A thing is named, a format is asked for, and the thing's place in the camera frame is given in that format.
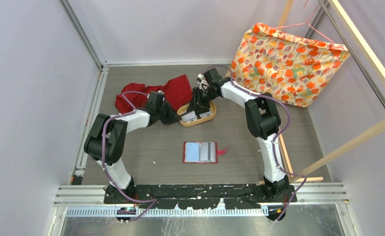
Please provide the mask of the white magnetic stripe card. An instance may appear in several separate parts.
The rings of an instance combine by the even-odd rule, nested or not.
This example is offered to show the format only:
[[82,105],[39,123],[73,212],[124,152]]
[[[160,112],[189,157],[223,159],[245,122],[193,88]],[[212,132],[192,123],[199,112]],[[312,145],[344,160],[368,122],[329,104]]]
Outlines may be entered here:
[[199,162],[216,163],[217,145],[215,142],[202,142],[199,145]]

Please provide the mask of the yellow oval tray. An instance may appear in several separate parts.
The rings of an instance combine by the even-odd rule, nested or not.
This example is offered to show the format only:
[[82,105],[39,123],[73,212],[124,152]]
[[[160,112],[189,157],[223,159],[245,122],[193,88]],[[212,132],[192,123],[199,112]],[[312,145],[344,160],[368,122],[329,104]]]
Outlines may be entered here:
[[195,118],[185,120],[184,118],[180,121],[180,124],[183,127],[191,127],[194,125],[198,125],[207,121],[210,121],[215,118],[217,113],[216,106],[213,101],[210,101],[210,109],[208,112],[197,115]]

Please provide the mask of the red card holder wallet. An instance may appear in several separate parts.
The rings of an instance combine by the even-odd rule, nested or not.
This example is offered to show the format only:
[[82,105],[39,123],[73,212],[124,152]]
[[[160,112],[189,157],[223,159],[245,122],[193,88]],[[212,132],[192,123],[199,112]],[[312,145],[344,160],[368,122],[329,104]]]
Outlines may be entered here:
[[217,142],[184,142],[183,163],[216,164],[227,149],[218,149]]

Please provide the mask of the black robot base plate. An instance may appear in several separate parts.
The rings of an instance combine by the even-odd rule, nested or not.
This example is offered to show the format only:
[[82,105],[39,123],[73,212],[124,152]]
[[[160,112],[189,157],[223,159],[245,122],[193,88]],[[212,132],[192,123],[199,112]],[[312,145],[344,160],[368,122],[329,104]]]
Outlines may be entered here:
[[133,200],[105,186],[105,204],[137,204],[145,209],[149,200],[156,199],[152,208],[215,209],[224,204],[226,209],[256,209],[262,203],[284,205],[294,192],[294,187],[272,194],[267,187],[255,183],[245,184],[147,184],[136,185]]

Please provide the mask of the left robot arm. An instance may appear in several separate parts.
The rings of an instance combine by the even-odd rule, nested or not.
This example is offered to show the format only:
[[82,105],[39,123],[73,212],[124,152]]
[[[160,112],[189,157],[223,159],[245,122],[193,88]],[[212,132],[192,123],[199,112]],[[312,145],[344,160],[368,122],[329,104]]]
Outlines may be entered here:
[[98,114],[95,118],[83,150],[105,172],[110,188],[122,203],[130,203],[136,193],[133,177],[126,170],[123,154],[126,135],[147,128],[160,121],[164,125],[179,122],[181,117],[161,92],[148,94],[142,108],[118,115]]

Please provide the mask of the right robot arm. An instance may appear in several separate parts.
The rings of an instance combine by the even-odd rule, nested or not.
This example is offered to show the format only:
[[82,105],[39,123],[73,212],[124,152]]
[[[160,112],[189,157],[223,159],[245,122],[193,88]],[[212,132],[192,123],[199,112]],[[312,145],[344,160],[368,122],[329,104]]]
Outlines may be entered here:
[[242,87],[230,77],[223,78],[215,68],[199,74],[196,80],[198,86],[192,90],[192,99],[181,115],[182,120],[203,118],[210,111],[210,102],[218,97],[243,107],[247,128],[257,139],[262,152],[265,197],[277,202],[290,186],[278,144],[281,118],[277,101],[269,93],[259,94]]

